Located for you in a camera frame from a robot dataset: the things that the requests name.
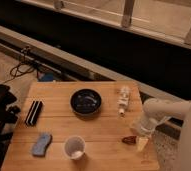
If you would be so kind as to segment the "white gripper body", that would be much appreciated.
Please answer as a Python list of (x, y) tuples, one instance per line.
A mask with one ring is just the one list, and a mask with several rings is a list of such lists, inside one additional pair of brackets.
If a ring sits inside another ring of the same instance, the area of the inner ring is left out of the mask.
[(157, 121), (146, 115), (142, 115), (136, 124), (136, 130), (141, 136), (151, 136), (155, 131)]

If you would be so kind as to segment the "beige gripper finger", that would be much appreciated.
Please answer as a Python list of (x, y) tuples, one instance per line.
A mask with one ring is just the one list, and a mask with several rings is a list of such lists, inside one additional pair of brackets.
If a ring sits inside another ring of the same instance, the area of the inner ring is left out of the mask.
[(145, 148), (145, 146), (147, 145), (148, 141), (149, 141), (148, 137), (138, 136), (137, 137), (137, 151), (141, 152)]
[(129, 128), (130, 128), (130, 130), (131, 130), (133, 133), (135, 133), (135, 134), (138, 134), (138, 133), (139, 133), (138, 128), (137, 128), (137, 125), (136, 125), (136, 122), (130, 123)]

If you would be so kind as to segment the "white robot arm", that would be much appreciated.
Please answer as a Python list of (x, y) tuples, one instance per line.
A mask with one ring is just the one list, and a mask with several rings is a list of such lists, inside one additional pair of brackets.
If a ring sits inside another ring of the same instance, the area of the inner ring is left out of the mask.
[(191, 171), (191, 100), (170, 101), (150, 98), (131, 129), (141, 137), (150, 137), (155, 128), (170, 118), (183, 121), (174, 171)]

